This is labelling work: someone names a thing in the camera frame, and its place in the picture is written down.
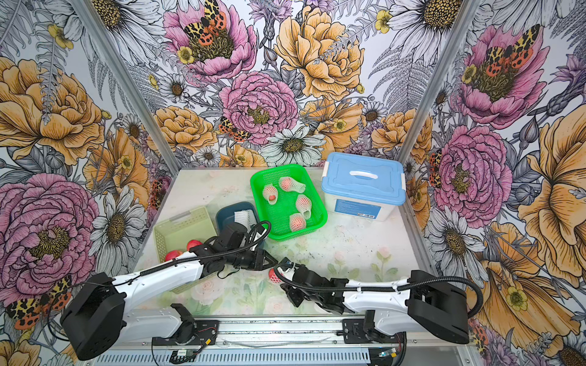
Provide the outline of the bare red apple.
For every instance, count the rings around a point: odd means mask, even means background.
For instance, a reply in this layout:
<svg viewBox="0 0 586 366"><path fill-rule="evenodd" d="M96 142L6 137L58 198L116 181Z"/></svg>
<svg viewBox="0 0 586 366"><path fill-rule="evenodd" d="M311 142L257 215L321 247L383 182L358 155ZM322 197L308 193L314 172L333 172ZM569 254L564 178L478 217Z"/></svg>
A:
<svg viewBox="0 0 586 366"><path fill-rule="evenodd" d="M196 239L192 239L187 243L186 249L188 252L192 251L194 248L201 246L202 242L196 240Z"/></svg>
<svg viewBox="0 0 586 366"><path fill-rule="evenodd" d="M166 254L165 261L169 262L174 259L178 259L178 257L180 257L182 254L183 254L183 251L181 251L181 250L172 250Z"/></svg>

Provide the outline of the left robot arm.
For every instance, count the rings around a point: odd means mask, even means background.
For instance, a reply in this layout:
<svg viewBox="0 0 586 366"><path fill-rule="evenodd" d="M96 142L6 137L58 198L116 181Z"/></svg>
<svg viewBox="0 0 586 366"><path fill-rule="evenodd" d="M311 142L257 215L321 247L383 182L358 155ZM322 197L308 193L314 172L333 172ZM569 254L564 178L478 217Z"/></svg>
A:
<svg viewBox="0 0 586 366"><path fill-rule="evenodd" d="M154 267L115 278L101 272L83 283L60 319L77 358L92 360L118 343L152 339L189 345L202 333L181 303L167 309L142 310L140 305L181 286L217 275L228 265L264 271L275 259L262 249L272 224L247 227L228 224L217 236Z"/></svg>

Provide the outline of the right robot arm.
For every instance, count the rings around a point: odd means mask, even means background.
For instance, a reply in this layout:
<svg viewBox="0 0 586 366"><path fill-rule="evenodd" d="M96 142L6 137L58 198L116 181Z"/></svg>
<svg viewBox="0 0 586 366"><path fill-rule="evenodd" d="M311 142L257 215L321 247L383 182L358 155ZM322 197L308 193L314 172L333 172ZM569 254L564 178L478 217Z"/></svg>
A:
<svg viewBox="0 0 586 366"><path fill-rule="evenodd" d="M468 320L483 306L479 286L457 276L436 277L413 270L393 282L325 278L304 265L283 259L269 271L289 301L312 301L330 314L363 314L367 339L383 343L405 332L423 332L443 341L468 343Z"/></svg>

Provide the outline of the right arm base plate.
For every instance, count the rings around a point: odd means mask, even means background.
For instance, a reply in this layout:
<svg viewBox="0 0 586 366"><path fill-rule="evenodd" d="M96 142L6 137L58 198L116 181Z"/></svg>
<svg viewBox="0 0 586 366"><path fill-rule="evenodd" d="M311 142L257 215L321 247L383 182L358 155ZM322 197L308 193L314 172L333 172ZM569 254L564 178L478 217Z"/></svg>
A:
<svg viewBox="0 0 586 366"><path fill-rule="evenodd" d="M402 344L404 335L400 332L386 335L375 328L375 323L367 319L344 319L342 329L337 335L343 337L345 344Z"/></svg>

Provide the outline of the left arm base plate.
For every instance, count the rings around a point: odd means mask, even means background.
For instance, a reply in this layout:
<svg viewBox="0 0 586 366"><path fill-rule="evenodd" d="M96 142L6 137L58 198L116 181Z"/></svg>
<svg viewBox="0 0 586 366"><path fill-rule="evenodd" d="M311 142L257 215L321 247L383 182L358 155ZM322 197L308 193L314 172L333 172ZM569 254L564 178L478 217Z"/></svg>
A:
<svg viewBox="0 0 586 366"><path fill-rule="evenodd" d="M216 343L218 320L182 322L178 329L166 337L154 337L154 346L209 346Z"/></svg>

